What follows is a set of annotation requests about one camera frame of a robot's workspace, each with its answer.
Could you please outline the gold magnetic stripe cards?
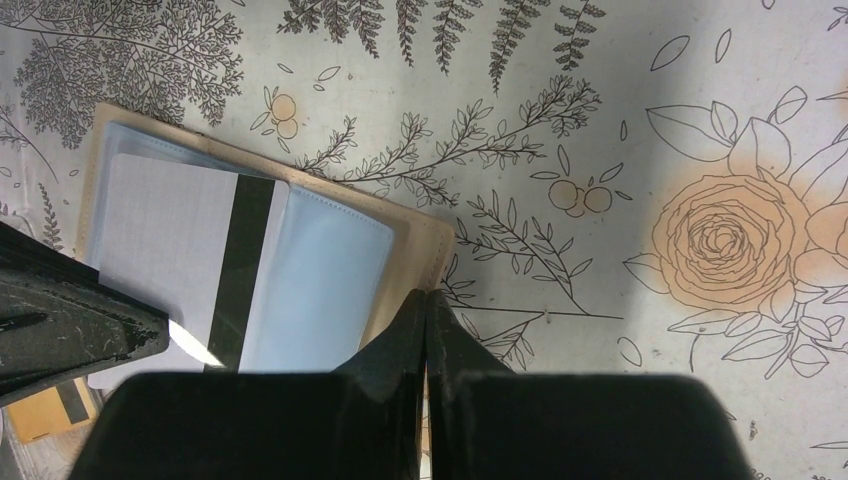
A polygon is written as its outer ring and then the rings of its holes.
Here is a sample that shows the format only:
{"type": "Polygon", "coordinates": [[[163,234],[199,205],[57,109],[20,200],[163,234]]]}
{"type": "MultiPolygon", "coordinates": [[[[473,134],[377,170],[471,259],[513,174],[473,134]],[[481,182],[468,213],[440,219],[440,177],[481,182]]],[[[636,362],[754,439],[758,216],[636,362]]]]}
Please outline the gold magnetic stripe cards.
{"type": "Polygon", "coordinates": [[[13,402],[6,412],[18,439],[26,444],[89,425],[98,407],[86,381],[77,378],[13,402]]]}

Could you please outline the white striped card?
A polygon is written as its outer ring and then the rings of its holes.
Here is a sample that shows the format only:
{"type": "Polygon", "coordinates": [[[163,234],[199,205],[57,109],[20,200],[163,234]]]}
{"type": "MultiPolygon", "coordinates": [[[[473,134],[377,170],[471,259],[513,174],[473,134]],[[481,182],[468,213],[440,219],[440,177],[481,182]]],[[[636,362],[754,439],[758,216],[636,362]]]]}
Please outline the white striped card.
{"type": "Polygon", "coordinates": [[[92,255],[102,282],[164,312],[166,348],[88,378],[111,390],[147,371],[239,368],[289,185],[120,153],[109,162],[92,255]]]}

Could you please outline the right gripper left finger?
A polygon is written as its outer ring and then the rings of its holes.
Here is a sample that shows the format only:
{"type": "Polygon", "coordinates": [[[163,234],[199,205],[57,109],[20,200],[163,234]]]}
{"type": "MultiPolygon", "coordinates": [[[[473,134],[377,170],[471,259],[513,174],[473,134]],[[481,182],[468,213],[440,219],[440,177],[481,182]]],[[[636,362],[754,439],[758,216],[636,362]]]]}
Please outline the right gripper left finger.
{"type": "Polygon", "coordinates": [[[144,373],[107,401],[74,479],[415,479],[427,295],[328,373],[144,373]]]}

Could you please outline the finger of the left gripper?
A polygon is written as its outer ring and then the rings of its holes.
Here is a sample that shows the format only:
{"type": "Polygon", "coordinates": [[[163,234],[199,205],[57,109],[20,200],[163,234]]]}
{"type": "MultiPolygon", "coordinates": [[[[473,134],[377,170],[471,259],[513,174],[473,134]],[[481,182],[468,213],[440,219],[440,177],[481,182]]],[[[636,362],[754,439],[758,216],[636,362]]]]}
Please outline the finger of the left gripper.
{"type": "Polygon", "coordinates": [[[1,227],[1,404],[159,354],[169,316],[96,269],[1,227]]]}

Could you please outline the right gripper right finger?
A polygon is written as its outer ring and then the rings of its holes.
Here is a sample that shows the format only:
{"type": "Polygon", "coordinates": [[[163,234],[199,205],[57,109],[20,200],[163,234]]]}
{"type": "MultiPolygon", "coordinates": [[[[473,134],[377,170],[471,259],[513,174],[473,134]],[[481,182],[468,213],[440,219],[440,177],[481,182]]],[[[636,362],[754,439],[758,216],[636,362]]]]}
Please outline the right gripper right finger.
{"type": "Polygon", "coordinates": [[[730,421],[676,375],[518,374],[426,300],[437,479],[748,479],[730,421]]]}

